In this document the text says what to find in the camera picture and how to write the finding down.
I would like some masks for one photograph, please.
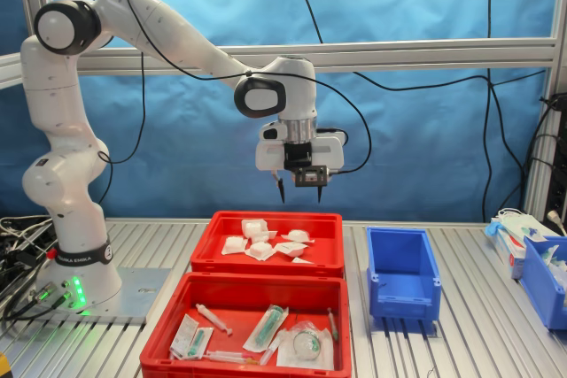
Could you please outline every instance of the metal workbench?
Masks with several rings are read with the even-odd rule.
[[[141,378],[138,357],[208,220],[108,220],[115,261],[168,267],[170,279],[145,326],[61,320],[0,330],[0,351],[15,377]],[[368,315],[365,226],[426,228],[443,295],[433,328],[417,320]],[[567,377],[567,334],[548,332],[479,225],[345,222],[345,263],[353,377]]]

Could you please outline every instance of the green led light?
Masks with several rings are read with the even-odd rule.
[[[75,303],[74,308],[80,309],[87,304],[87,298],[83,294],[84,291],[82,290],[81,280],[78,277],[74,276],[73,283],[74,283],[74,290],[76,291],[77,296],[79,297],[79,303]]]

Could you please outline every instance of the robotic arm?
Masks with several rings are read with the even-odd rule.
[[[35,34],[21,48],[23,86],[33,124],[47,135],[51,151],[26,171],[24,190],[53,218],[57,254],[38,275],[37,288],[66,293],[70,312],[98,305],[120,291],[105,218],[89,197],[88,185],[105,168],[108,154],[90,128],[77,75],[84,53],[113,36],[181,68],[195,66],[234,89],[237,109],[250,118],[277,114],[260,130],[256,166],[276,177],[291,172],[296,186],[321,188],[343,164],[346,134],[316,129],[313,65],[279,57],[260,69],[242,64],[213,46],[181,15],[160,0],[62,0],[35,17]]]

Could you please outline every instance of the red plastic bin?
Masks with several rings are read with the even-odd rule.
[[[292,263],[277,252],[266,261],[244,253],[221,255],[228,236],[242,235],[242,219],[264,219],[269,230],[277,230],[272,245],[286,242],[281,235],[290,230],[306,230],[315,242],[302,259],[313,264]],[[231,274],[286,274],[343,277],[343,221],[338,214],[315,212],[217,212],[206,227],[191,256],[191,270]]]
[[[169,358],[169,346],[188,313],[199,326],[211,323],[197,313],[203,304],[216,313],[232,336],[215,329],[206,349],[245,351],[242,346],[269,305],[289,307],[290,314],[280,329],[296,321],[311,320],[319,329],[330,330],[327,308],[337,322],[339,339],[334,343],[335,371],[276,366],[277,352],[265,366],[239,365],[201,360]],[[260,360],[261,353],[251,353]],[[339,278],[304,276],[260,276],[237,274],[186,274],[140,355],[144,378],[346,378],[351,376],[351,348],[348,326],[346,282]]]

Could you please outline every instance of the blue storage bin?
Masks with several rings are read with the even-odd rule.
[[[422,229],[368,228],[370,314],[438,320],[441,280]]]
[[[547,239],[544,243],[534,243],[524,238],[525,260],[521,283],[546,328],[567,329],[567,309],[563,307],[565,291],[541,259],[541,254],[548,248],[559,245],[554,257],[567,260],[567,238],[547,236]]]

